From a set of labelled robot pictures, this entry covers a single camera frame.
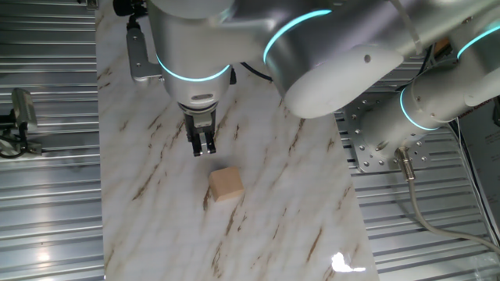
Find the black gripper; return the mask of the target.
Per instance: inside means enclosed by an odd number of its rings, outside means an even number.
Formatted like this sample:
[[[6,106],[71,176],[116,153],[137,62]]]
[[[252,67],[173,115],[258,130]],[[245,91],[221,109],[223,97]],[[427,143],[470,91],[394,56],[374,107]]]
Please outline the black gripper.
[[[215,108],[183,108],[187,139],[191,142],[193,155],[202,155],[202,144],[199,134],[205,134],[206,146],[209,154],[216,153],[214,141],[216,109]]]

